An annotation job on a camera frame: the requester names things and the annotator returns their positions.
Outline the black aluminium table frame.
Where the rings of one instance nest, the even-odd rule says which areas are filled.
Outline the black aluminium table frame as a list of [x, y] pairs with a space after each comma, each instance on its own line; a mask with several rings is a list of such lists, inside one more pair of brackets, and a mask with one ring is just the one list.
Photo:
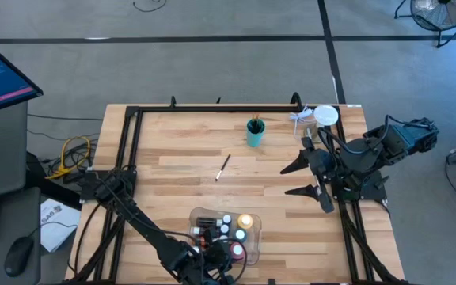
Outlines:
[[[110, 104], [94, 157], [96, 170], [132, 164], [135, 202], [164, 230], [185, 234], [194, 208], [250, 213], [262, 222], [260, 258], [235, 264], [240, 284], [350, 283], [340, 213], [285, 191], [313, 182], [309, 170], [280, 174], [301, 143], [289, 115], [296, 104]], [[260, 114], [266, 129], [258, 147], [246, 124]], [[228, 154], [221, 177], [215, 177]]]

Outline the large red paint bottle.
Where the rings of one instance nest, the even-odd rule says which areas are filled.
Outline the large red paint bottle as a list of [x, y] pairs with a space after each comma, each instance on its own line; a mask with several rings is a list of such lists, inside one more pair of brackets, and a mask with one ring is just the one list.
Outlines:
[[245, 250], [241, 243], [233, 242], [230, 245], [230, 254], [234, 260], [243, 260], [245, 258]]

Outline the clear plastic bin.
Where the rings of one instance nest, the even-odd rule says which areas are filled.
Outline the clear plastic bin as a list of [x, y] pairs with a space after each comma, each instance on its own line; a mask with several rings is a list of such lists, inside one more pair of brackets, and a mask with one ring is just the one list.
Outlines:
[[[242, 215], [240, 213], [235, 213], [235, 212], [229, 212], [229, 211], [214, 211], [214, 210], [208, 210], [206, 208], [202, 207], [197, 207], [194, 208], [190, 215], [189, 215], [189, 234], [192, 235], [195, 239], [201, 236], [196, 236], [191, 234], [190, 230], [192, 227], [197, 226], [196, 225], [196, 219], [198, 217], [208, 217], [208, 218], [215, 218], [215, 219], [221, 219], [224, 215], [230, 215], [231, 216], [231, 223], [230, 224], [225, 224], [223, 225], [228, 225], [230, 227], [230, 230], [227, 234], [222, 234], [220, 231], [220, 227], [215, 227], [216, 229], [216, 237], [214, 238], [213, 241], [220, 240], [219, 237], [221, 235], [227, 235], [229, 238], [229, 241], [236, 241], [234, 238], [234, 231], [239, 228], [237, 225], [237, 220], [238, 216]], [[253, 226], [250, 229], [247, 229], [247, 234], [248, 238], [244, 243], [241, 243], [244, 250], [245, 250], [245, 258], [247, 259], [247, 265], [254, 265], [257, 263], [260, 257], [260, 241], [261, 241], [261, 230], [262, 230], [262, 221], [259, 216], [254, 215], [254, 214], [249, 214], [253, 217]], [[201, 247], [198, 241], [193, 242], [193, 246], [198, 249], [206, 249], [208, 247]]]

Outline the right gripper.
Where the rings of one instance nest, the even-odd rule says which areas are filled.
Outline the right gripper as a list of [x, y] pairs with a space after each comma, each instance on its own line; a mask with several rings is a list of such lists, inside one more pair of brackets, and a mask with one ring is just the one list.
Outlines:
[[300, 150], [297, 158], [288, 166], [280, 171], [280, 174], [293, 173], [301, 169], [310, 168], [317, 185], [308, 184], [301, 188], [294, 188], [285, 191], [289, 196], [306, 196], [315, 199], [320, 203], [321, 209], [325, 213], [334, 210], [334, 205], [330, 195], [327, 193], [325, 183], [330, 179], [333, 171], [332, 157], [328, 151], [323, 149]]

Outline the black paintbrush silver ferrule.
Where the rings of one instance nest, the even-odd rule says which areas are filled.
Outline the black paintbrush silver ferrule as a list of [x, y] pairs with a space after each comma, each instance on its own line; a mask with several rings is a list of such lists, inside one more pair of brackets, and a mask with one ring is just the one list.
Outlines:
[[218, 171], [218, 173], [217, 173], [217, 175], [215, 177], [215, 182], [219, 181], [219, 178], [221, 177], [222, 172], [226, 168], [226, 165], [227, 165], [228, 161], [230, 160], [230, 158], [231, 158], [231, 154], [228, 154], [228, 156], [226, 157], [226, 160], [223, 162], [220, 170]]

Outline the white paper booklet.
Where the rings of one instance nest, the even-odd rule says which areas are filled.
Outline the white paper booklet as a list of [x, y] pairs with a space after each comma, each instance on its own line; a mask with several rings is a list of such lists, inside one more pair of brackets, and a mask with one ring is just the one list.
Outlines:
[[81, 212], [53, 199], [40, 205], [40, 243], [50, 253], [75, 231]]

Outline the black computer mouse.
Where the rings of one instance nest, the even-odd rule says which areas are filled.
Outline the black computer mouse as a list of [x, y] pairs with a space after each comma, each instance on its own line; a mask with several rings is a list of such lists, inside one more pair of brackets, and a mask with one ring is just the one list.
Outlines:
[[17, 238], [10, 246], [4, 260], [4, 271], [9, 277], [22, 274], [27, 266], [34, 246], [34, 240], [29, 236]]

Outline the black floor fan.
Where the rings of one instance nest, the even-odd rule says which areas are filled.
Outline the black floor fan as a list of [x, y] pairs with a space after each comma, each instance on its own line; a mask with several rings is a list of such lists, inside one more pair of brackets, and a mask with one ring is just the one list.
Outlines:
[[402, 0], [393, 17], [411, 17], [422, 29], [437, 32], [436, 48], [456, 37], [456, 0]]

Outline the white mushroom-shaped stand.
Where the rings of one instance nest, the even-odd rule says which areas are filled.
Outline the white mushroom-shaped stand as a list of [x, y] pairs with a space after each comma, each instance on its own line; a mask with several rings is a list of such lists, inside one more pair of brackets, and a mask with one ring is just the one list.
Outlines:
[[317, 106], [312, 111], [312, 117], [312, 122], [305, 127], [303, 134], [314, 144], [318, 144], [321, 142], [318, 134], [318, 128], [329, 127], [336, 124], [339, 119], [339, 113], [333, 106], [323, 104]]

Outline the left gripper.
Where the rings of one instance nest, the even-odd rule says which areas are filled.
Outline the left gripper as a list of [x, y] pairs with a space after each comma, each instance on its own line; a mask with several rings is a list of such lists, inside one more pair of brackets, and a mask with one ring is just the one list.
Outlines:
[[217, 240], [202, 251], [200, 269], [203, 279], [233, 279], [229, 271], [238, 259], [231, 256], [230, 250], [235, 244], [235, 241]]

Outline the grey computer desk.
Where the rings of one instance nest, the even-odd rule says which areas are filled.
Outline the grey computer desk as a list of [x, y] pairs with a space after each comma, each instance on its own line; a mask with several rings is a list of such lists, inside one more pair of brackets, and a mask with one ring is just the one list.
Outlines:
[[[0, 110], [0, 285], [35, 285], [40, 280], [40, 190], [27, 188], [27, 111], [20, 103]], [[29, 236], [25, 270], [16, 277], [4, 266], [11, 245]]]

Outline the teal plastic cup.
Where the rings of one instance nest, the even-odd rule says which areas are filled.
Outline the teal plastic cup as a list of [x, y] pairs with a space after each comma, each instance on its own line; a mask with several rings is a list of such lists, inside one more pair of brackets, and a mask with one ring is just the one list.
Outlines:
[[258, 147], [263, 138], [266, 125], [262, 119], [260, 119], [259, 123], [257, 123], [257, 121], [252, 123], [251, 120], [249, 120], [246, 124], [247, 144], [251, 147]]

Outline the bronze paint bottle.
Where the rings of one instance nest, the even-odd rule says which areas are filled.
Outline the bronze paint bottle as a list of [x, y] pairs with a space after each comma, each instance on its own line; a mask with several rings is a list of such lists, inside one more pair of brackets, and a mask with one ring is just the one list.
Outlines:
[[196, 219], [196, 225], [198, 227], [208, 228], [208, 227], [221, 227], [223, 221], [220, 218], [208, 218], [208, 217], [198, 217]]

